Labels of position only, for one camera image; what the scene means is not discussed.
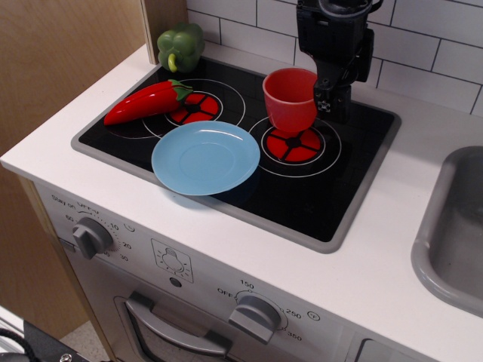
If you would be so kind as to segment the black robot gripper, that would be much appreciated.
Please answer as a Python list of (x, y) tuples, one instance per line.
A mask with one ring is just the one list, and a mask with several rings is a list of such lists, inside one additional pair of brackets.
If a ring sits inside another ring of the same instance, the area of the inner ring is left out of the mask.
[(345, 124), (351, 84), (365, 82), (371, 69), (374, 31), (368, 28), (372, 1), (299, 1), (300, 50), (315, 62), (314, 101), (322, 120)]

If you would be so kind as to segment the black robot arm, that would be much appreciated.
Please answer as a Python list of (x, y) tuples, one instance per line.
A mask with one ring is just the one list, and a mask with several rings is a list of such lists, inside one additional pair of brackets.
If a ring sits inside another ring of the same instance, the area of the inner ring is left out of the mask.
[(313, 98), (318, 113), (330, 121), (350, 118), (352, 84), (366, 82), (374, 51), (368, 15), (381, 1), (298, 1), (299, 49), (315, 63)]

